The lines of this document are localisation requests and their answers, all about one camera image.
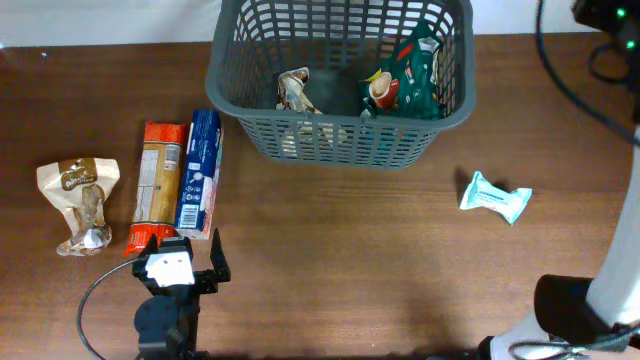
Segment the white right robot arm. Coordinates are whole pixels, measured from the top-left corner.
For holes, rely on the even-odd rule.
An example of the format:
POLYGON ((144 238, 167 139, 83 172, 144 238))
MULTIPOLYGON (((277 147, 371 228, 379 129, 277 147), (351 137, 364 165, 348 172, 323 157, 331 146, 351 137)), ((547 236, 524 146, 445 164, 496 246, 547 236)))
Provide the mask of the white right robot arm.
MULTIPOLYGON (((636 1, 577 1, 574 20, 603 31, 611 40, 592 51, 595 61, 610 49, 625 58, 619 78, 591 74, 639 95, 639 4, 636 1)), ((595 278, 544 275, 536 285, 534 311, 509 331, 485 338, 475 358, 587 359, 594 352, 622 353, 639 345, 639 164, 611 242, 595 278)))

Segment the green coffee mix bag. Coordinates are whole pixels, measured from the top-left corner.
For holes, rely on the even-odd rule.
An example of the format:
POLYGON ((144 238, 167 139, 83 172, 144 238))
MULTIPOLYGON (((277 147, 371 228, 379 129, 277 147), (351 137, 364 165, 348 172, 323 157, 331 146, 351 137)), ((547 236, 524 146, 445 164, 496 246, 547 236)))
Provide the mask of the green coffee mix bag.
POLYGON ((421 20, 407 39, 381 60, 377 70, 357 84, 362 118, 377 115, 418 120, 440 120, 444 106, 436 97, 436 57, 442 41, 421 20))

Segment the grey plastic basket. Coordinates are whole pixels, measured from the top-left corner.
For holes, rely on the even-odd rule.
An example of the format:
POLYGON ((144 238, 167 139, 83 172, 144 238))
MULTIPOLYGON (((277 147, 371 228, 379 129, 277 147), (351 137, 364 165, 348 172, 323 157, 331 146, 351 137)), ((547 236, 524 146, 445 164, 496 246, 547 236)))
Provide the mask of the grey plastic basket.
POLYGON ((475 102, 473 8, 452 1, 226 1, 206 77, 221 112, 238 119, 257 150, 274 160, 400 169, 437 135, 460 125, 475 102), (442 41, 434 78, 444 117, 362 118, 357 84, 408 38, 421 20, 442 41), (276 110, 278 76, 308 67, 304 93, 322 115, 276 110), (298 121, 332 123, 348 139, 287 158, 280 135, 298 121))

